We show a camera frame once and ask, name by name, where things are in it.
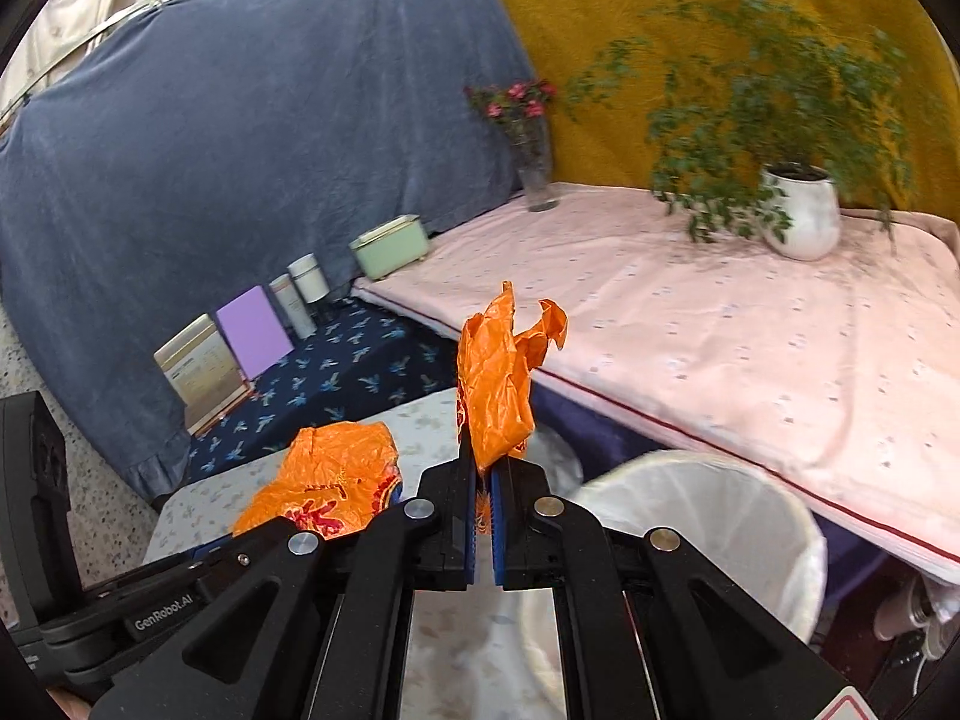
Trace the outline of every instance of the white ceramic vase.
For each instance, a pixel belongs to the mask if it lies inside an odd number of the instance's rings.
[[[792,260],[810,262],[826,257],[840,242],[840,206],[832,180],[826,173],[816,180],[782,178],[764,170],[766,186],[779,187],[784,196],[774,199],[789,215],[791,225],[784,231],[784,242],[769,230],[763,237],[770,247]]]

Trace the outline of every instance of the crumpled orange wrapper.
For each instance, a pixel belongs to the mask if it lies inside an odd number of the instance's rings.
[[[544,364],[550,341],[563,349],[566,314],[552,300],[539,302],[542,315],[533,327],[514,335],[514,285],[483,314],[464,324],[457,347],[457,433],[469,425],[480,474],[509,455],[522,458],[534,431],[530,410],[530,371]]]
[[[277,477],[253,496],[234,536],[274,517],[324,539],[366,528],[400,484],[397,447],[382,422],[338,422],[296,434]]]

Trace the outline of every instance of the pink bedding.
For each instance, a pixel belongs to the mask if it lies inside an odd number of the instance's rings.
[[[646,191],[556,186],[558,208],[510,203],[356,292],[451,336],[505,279],[517,327],[538,298],[556,300],[568,345],[535,373],[542,384],[668,445],[759,464],[960,584],[951,223],[905,215],[894,255],[875,221],[845,217],[837,252],[799,263],[758,242],[693,245]]]

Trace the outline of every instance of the blue floral pattern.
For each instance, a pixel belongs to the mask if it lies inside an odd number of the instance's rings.
[[[301,427],[357,421],[456,384],[456,344],[354,298],[261,375],[256,392],[190,447],[184,485],[289,445]]]

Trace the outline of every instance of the red and white sticker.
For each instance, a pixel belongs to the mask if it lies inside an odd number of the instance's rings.
[[[844,688],[814,720],[877,720],[854,688]]]

